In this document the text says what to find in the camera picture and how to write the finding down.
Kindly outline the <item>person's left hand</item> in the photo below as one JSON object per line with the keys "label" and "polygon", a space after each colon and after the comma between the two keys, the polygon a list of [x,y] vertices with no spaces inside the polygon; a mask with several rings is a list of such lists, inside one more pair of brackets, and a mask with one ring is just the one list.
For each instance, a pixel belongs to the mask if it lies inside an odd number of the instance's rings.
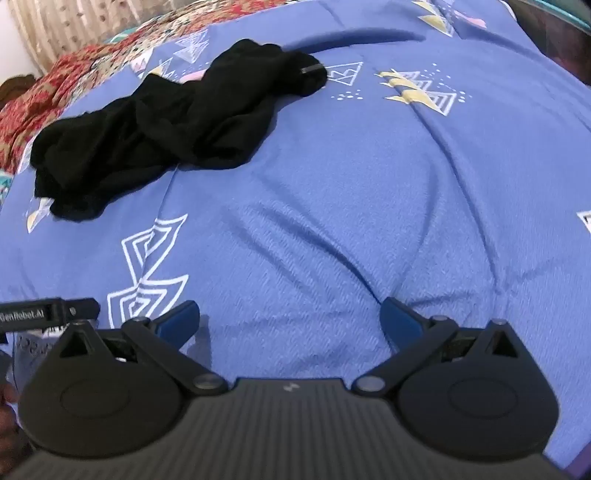
{"label": "person's left hand", "polygon": [[4,477],[31,455],[31,445],[17,422],[13,408],[18,392],[10,383],[1,384],[0,404],[0,474]]}

